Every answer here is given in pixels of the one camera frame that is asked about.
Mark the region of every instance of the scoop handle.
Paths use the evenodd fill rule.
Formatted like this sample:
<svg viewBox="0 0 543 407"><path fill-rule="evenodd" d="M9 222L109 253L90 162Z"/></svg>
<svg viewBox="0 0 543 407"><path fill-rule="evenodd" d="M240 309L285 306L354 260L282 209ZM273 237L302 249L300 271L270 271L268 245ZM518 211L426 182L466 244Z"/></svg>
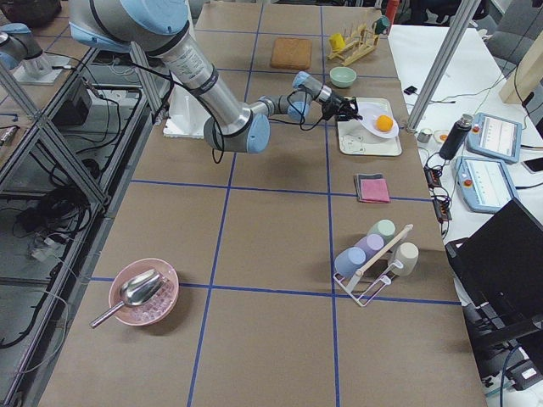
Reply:
<svg viewBox="0 0 543 407"><path fill-rule="evenodd" d="M89 325L92 329L96 328L98 325L100 325L102 322L110 318L115 312L117 312L119 309L125 306L125 303L123 301L119 301L117 304L115 304L113 307L105 311L103 314L101 314L96 320L91 322Z"/></svg>

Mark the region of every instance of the cutting board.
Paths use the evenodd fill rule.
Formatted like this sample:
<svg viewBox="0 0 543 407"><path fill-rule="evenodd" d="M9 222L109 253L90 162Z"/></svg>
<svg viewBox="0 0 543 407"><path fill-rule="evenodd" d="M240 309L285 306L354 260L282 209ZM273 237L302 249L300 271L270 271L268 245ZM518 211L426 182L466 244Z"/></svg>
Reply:
<svg viewBox="0 0 543 407"><path fill-rule="evenodd" d="M284 70L308 70L311 66L311 41L277 38L273 43L270 66Z"/></svg>

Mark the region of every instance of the person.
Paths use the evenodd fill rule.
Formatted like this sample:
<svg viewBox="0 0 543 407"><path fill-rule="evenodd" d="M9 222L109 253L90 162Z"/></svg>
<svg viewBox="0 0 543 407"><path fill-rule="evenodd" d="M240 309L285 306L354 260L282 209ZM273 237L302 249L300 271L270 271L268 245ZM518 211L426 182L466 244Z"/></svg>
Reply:
<svg viewBox="0 0 543 407"><path fill-rule="evenodd" d="M426 12L429 8L440 8L447 4L455 4L460 6L460 0L411 0L411 18L406 22L409 25L423 25L428 21Z"/></svg>

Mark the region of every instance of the green bowl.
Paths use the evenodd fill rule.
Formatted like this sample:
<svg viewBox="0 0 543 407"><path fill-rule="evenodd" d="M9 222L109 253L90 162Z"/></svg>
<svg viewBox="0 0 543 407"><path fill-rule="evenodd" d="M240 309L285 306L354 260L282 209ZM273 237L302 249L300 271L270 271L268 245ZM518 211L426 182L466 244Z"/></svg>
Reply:
<svg viewBox="0 0 543 407"><path fill-rule="evenodd" d="M330 79L337 87L349 87L356 80L356 71L346 66L336 66L330 70Z"/></svg>

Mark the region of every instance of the pink bowl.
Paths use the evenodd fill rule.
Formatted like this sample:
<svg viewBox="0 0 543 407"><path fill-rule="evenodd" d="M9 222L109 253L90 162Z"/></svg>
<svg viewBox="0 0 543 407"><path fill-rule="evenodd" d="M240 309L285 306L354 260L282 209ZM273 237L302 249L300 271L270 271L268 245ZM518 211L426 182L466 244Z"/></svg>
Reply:
<svg viewBox="0 0 543 407"><path fill-rule="evenodd" d="M119 288L126 281L144 271L155 269L168 279L160 290L145 304L137 307L123 307L115 313L115 318L123 324L145 326L154 324L166 317L176 304L179 296L179 278L175 269L161 259L141 259L125 267L114 279L109 289L109 306L120 301Z"/></svg>

